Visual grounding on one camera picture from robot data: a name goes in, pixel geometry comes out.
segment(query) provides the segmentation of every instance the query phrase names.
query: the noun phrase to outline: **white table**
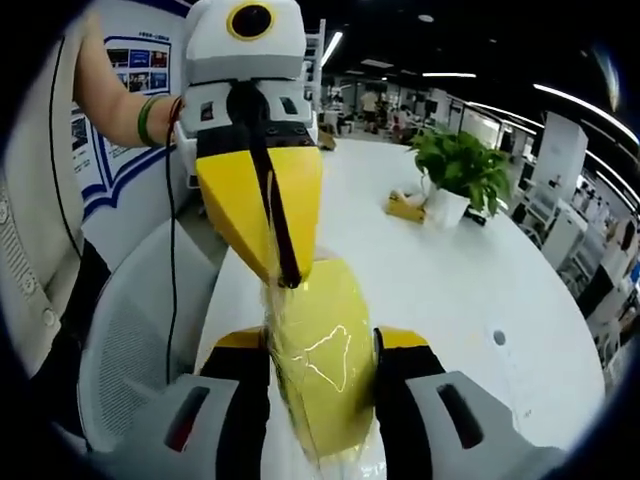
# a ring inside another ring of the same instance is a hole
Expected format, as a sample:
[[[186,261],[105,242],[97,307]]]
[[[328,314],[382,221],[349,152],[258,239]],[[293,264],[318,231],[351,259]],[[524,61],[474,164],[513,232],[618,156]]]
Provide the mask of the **white table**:
[[[391,189],[418,181],[405,147],[339,140],[325,155],[318,245],[351,266],[373,326],[420,333],[445,369],[462,371],[508,405],[529,441],[570,448],[604,398],[597,352],[573,298],[503,214],[484,228],[463,219],[450,231],[387,216]],[[230,250],[199,363],[223,335],[262,323],[260,299],[260,282]],[[496,330],[506,336],[502,347]],[[380,442],[369,450],[362,468],[383,477]]]

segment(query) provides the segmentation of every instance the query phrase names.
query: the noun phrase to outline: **ceiling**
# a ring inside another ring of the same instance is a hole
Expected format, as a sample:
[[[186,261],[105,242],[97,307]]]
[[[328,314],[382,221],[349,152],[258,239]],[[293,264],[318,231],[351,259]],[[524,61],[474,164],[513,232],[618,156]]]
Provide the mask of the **ceiling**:
[[[589,2],[571,5],[560,1],[298,3],[308,30],[317,29],[320,19],[325,18],[328,39],[336,31],[344,33],[325,72],[356,70],[364,72],[364,77],[386,76],[402,86],[442,88],[464,100],[492,105],[538,123],[544,123],[546,111],[554,111],[580,122],[589,137],[589,150],[640,193],[640,177],[633,158],[638,156],[638,146],[633,140],[584,107],[533,88],[537,83],[566,92],[640,132],[640,69],[636,68],[640,66],[640,56],[632,35],[638,26],[630,12],[625,15],[622,5],[616,5],[617,0],[597,2],[598,8],[586,6]],[[418,16],[422,14],[432,16],[434,21],[420,21]],[[615,113],[598,62],[598,57],[603,56],[611,59],[620,81],[620,102]],[[368,67],[361,64],[365,59],[393,67]],[[423,78],[423,72],[474,73],[477,78]],[[587,157],[586,166],[594,170],[597,164]],[[613,176],[604,173],[620,186]]]

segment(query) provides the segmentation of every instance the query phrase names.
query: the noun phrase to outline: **green bracelet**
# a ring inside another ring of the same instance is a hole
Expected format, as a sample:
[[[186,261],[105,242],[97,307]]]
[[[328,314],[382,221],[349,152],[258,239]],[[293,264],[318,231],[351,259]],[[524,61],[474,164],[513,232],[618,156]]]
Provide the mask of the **green bracelet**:
[[[140,140],[142,140],[142,143],[144,143],[148,147],[160,146],[149,136],[149,132],[147,131],[147,121],[149,120],[149,112],[151,111],[151,107],[153,107],[154,103],[163,98],[163,96],[164,95],[156,95],[155,97],[149,97],[149,99],[140,109],[140,113],[138,114],[138,136],[140,137]]]

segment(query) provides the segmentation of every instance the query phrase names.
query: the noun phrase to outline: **black cord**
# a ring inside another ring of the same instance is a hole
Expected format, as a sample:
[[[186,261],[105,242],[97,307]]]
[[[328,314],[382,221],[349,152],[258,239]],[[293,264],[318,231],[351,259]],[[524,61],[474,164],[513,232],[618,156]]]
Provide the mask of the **black cord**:
[[[69,227],[69,222],[67,221],[67,216],[64,213],[64,206],[62,205],[62,196],[60,195],[60,183],[58,182],[58,170],[56,169],[56,161],[54,157],[54,149],[53,149],[53,99],[56,92],[56,80],[58,79],[58,68],[60,67],[60,57],[62,57],[62,49],[64,48],[65,37],[62,37],[60,41],[60,48],[58,49],[58,57],[56,58],[56,66],[53,71],[53,80],[51,82],[51,95],[49,97],[49,158],[51,159],[51,171],[53,172],[53,183],[56,187],[56,197],[58,198],[58,207],[60,207],[60,215],[62,215],[62,222],[64,223],[64,228],[67,231],[67,236],[69,237],[69,241],[73,246],[73,249],[78,254],[78,258],[82,259],[82,254],[80,253],[80,248],[78,248],[78,244],[76,243],[73,234],[71,233],[71,228]]]
[[[171,313],[171,327],[169,328],[169,338],[167,339],[167,359],[166,359],[166,380],[167,385],[171,383],[171,342],[173,341],[173,331],[176,326],[176,316],[178,314],[178,286],[176,285],[176,204],[173,198],[173,187],[171,186],[171,134],[173,125],[180,115],[181,99],[177,98],[171,106],[169,128],[167,129],[166,156],[165,156],[165,178],[167,181],[167,194],[169,195],[169,208],[171,209],[171,289],[173,295],[173,312]]]

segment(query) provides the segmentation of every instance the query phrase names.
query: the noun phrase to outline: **potted plant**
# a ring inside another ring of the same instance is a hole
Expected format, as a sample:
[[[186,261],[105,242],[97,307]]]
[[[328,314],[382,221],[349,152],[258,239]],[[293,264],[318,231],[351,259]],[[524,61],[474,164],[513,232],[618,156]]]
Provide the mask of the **potted plant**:
[[[509,196],[505,154],[469,133],[422,130],[411,150],[416,152],[416,166],[431,180],[427,213],[444,227],[457,225],[469,205],[478,213],[486,207],[494,216],[498,198]]]

